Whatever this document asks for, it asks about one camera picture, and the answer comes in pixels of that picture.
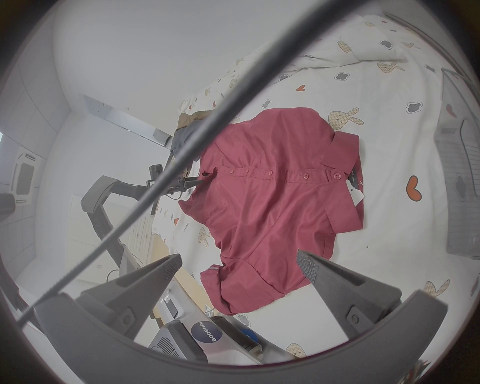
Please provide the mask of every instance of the red shirt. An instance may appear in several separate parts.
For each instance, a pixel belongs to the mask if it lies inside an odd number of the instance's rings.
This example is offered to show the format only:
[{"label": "red shirt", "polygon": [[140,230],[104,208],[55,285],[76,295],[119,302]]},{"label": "red shirt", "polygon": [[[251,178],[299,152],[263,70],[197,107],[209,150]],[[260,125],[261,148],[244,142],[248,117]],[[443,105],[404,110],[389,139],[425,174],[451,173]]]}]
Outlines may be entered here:
[{"label": "red shirt", "polygon": [[179,204],[221,250],[223,266],[201,273],[217,310],[251,312],[307,285],[297,250],[329,259],[336,233],[363,227],[346,181],[354,167],[361,181],[358,136],[310,108],[267,109],[216,137],[204,182]]}]

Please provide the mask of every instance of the white patterned bedding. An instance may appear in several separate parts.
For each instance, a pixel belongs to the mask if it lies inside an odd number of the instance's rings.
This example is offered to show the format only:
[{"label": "white patterned bedding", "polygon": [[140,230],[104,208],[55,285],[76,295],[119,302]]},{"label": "white patterned bedding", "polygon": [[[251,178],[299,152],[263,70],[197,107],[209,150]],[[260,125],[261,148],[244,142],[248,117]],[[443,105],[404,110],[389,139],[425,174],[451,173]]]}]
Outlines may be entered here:
[{"label": "white patterned bedding", "polygon": [[[441,68],[452,68],[415,33],[389,19],[364,16],[345,23],[355,25],[356,33],[346,33],[348,28],[342,25],[332,29],[233,122],[250,120],[266,108],[308,107],[334,129],[360,137],[364,229],[337,235],[331,260],[400,288],[403,300],[425,288],[448,303],[448,314],[422,356],[435,361],[471,309],[480,273],[478,261],[445,251],[447,198],[433,133],[441,107]],[[358,32],[361,24],[365,34]],[[382,41],[391,43],[391,49]],[[384,60],[375,56],[377,48],[385,51]],[[237,61],[216,82],[185,100],[180,112],[221,103],[232,80],[241,79],[242,63],[246,68],[253,65],[263,49]],[[198,169],[194,164],[191,175]],[[172,253],[182,255],[184,267],[198,282],[200,272],[220,262],[220,250],[208,228],[186,216],[168,197],[160,199],[153,231]],[[306,355],[347,340],[312,286],[237,317],[281,348],[290,346]]]}]

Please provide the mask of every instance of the air conditioner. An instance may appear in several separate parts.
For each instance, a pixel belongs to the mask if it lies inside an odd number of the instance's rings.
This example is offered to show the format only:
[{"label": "air conditioner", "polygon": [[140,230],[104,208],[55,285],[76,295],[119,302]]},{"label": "air conditioner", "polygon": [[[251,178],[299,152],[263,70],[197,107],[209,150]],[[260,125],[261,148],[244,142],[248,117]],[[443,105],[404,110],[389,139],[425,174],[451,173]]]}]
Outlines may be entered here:
[{"label": "air conditioner", "polygon": [[18,149],[10,184],[10,193],[14,195],[17,206],[32,203],[33,186],[39,161],[37,155],[27,152],[22,147]]}]

